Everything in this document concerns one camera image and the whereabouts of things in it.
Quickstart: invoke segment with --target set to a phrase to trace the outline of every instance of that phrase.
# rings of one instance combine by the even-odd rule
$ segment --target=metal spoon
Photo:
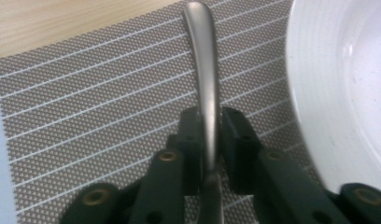
[[[198,224],[223,223],[222,189],[217,166],[219,144],[219,82],[214,21],[208,6],[188,3],[184,19],[190,35],[198,79],[203,139],[201,206]]]

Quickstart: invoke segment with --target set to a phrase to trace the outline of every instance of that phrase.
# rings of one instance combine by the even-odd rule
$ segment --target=gray placemat
[[[209,1],[219,43],[220,99],[262,142],[317,176],[291,111],[284,45],[291,1]],[[0,59],[0,106],[18,221],[53,223],[94,182],[135,181],[196,105],[185,2]],[[251,197],[228,191],[226,223],[254,223]],[[187,198],[187,223],[197,200]]]

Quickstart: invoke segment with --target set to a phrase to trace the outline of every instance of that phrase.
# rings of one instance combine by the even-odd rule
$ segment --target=wooden table
[[[126,21],[178,0],[0,0],[0,58]]]

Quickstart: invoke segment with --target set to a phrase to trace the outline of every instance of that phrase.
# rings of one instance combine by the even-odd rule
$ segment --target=woven placemat
[[[19,223],[54,223],[94,182],[124,187],[196,105],[180,2],[41,49],[0,59],[0,109]],[[208,1],[217,27],[220,99],[262,142],[317,179],[289,101],[284,45],[291,1]],[[254,223],[251,197],[228,191],[226,223]],[[186,221],[197,200],[187,198]]]

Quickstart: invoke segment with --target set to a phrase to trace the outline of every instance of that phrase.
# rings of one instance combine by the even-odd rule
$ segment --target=brass screw
[[[85,194],[85,196],[83,196],[82,201],[86,205],[94,206],[106,202],[108,198],[108,189],[94,189]]]
[[[269,158],[271,161],[280,161],[283,159],[283,154],[280,152],[272,151],[267,153],[267,158]]]
[[[367,203],[373,206],[381,205],[381,196],[373,190],[359,188],[359,189],[354,189],[353,193],[363,203]]]
[[[176,160],[176,153],[171,151],[163,152],[159,155],[159,159],[161,159],[161,161],[174,161]]]

